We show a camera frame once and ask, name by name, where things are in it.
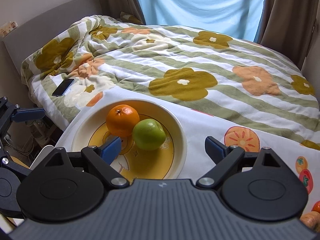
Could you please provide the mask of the green apple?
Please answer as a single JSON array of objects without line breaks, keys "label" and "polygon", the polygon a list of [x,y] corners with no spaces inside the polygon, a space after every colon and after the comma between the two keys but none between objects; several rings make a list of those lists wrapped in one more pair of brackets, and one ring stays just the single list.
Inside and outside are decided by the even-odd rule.
[{"label": "green apple", "polygon": [[165,142],[166,135],[158,121],[144,119],[133,128],[132,138],[139,149],[153,151]]}]

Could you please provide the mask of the floral striped duvet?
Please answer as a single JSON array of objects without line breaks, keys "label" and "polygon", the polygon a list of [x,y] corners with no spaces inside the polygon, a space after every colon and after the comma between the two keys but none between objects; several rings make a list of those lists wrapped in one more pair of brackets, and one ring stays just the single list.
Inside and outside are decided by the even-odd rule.
[{"label": "floral striped duvet", "polygon": [[[319,145],[319,104],[295,64],[220,33],[92,15],[28,56],[21,77],[61,129],[119,87]],[[64,79],[74,82],[63,96],[52,96]]]}]

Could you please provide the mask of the small orange mandarin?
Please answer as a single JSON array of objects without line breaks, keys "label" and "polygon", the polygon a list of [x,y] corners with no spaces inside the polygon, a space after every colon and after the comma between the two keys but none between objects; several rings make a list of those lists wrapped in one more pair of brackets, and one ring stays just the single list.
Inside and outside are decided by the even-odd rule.
[{"label": "small orange mandarin", "polygon": [[320,213],[320,201],[317,201],[313,207],[312,207],[312,211],[315,211],[317,213]]}]

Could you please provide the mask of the right brown curtain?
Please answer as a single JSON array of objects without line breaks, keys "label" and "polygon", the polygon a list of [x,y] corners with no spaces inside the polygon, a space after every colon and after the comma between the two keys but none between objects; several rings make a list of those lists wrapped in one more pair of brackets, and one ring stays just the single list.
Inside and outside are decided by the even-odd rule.
[{"label": "right brown curtain", "polygon": [[319,0],[264,0],[258,43],[302,68],[316,24]]}]

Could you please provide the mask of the black smartphone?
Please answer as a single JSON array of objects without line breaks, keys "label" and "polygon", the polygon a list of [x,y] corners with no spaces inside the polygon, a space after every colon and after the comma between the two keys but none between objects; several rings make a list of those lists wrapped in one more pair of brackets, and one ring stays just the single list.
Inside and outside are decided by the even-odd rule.
[{"label": "black smartphone", "polygon": [[65,94],[67,89],[73,84],[74,79],[64,79],[53,91],[52,96],[60,97]]}]

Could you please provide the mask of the small box on headboard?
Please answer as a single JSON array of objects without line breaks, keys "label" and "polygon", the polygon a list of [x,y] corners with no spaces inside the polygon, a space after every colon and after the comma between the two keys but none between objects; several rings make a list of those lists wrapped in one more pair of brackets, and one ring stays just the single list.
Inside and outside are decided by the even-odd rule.
[{"label": "small box on headboard", "polygon": [[12,32],[18,27],[16,22],[8,22],[0,27],[0,35],[1,37],[5,37],[8,33]]}]

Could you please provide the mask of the grey headboard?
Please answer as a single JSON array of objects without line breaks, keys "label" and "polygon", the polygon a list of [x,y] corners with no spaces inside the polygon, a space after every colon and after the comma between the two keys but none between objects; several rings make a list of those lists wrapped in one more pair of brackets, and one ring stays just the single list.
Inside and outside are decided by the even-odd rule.
[{"label": "grey headboard", "polygon": [[86,16],[100,15],[99,0],[72,0],[25,22],[3,38],[7,52],[17,70],[29,55],[40,49],[73,23]]}]

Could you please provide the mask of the white fruit print cloth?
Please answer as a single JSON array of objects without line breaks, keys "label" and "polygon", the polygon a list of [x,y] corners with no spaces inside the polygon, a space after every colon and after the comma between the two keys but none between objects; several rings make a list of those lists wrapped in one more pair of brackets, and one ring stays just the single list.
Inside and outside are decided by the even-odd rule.
[{"label": "white fruit print cloth", "polygon": [[215,115],[206,114],[204,111],[197,111],[195,107],[180,106],[122,88],[108,90],[95,106],[81,110],[61,135],[57,145],[70,149],[76,130],[89,113],[110,103],[131,99],[148,100],[166,107],[181,123],[187,138],[187,161],[180,174],[182,178],[194,179],[202,171],[208,171],[213,166],[213,162],[204,155],[204,139],[211,135],[228,146],[237,145],[246,148],[245,142],[248,142],[249,151],[253,151],[255,146],[258,148],[270,146],[294,171],[298,167],[298,160],[302,159],[308,165],[307,170],[310,171],[310,179],[313,181],[313,190],[309,194],[304,214],[311,212],[313,205],[319,201],[319,150],[312,143],[298,143],[257,129],[242,127]]}]

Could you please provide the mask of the floral pillow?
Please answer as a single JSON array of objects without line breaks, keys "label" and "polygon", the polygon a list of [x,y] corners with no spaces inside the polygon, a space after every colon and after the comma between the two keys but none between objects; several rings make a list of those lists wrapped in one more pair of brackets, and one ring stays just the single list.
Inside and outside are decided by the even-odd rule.
[{"label": "floral pillow", "polygon": [[125,13],[123,11],[120,13],[120,20],[121,20],[121,22],[124,22],[124,23],[133,23],[133,24],[138,24],[138,25],[144,25],[144,23],[141,20],[139,20],[135,16],[133,16],[129,13]]}]

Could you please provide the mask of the large orange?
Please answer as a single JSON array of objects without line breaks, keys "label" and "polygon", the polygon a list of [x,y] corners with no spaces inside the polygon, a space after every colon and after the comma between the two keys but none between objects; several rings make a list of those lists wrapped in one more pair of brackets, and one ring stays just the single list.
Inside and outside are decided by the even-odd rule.
[{"label": "large orange", "polygon": [[106,116],[106,126],[112,135],[129,137],[140,122],[138,112],[129,105],[117,105]]}]

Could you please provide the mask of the yellow duck bowl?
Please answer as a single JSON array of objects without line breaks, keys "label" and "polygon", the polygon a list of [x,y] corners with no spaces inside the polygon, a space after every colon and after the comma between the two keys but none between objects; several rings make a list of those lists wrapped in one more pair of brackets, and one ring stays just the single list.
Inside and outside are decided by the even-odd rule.
[{"label": "yellow duck bowl", "polygon": [[140,119],[154,119],[163,127],[165,142],[155,151],[136,147],[131,137],[121,140],[121,153],[111,166],[127,180],[176,179],[186,160],[187,142],[183,128],[176,116],[157,103],[148,100],[121,100],[96,109],[84,118],[76,130],[71,151],[78,152],[86,146],[101,146],[111,133],[105,124],[108,112],[116,105],[129,105],[139,113]]}]

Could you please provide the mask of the blue sheet over window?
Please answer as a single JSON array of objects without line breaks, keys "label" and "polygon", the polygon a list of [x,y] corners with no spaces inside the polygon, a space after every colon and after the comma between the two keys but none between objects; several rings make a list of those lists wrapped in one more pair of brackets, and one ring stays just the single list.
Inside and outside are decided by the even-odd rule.
[{"label": "blue sheet over window", "polygon": [[257,40],[264,0],[138,0],[148,25],[185,25]]}]

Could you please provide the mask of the large russet apple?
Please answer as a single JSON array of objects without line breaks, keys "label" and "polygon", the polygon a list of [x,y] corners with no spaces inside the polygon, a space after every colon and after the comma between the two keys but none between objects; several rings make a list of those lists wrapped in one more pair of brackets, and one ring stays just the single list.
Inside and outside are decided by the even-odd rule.
[{"label": "large russet apple", "polygon": [[320,229],[320,213],[311,211],[301,216],[300,221],[315,232]]}]

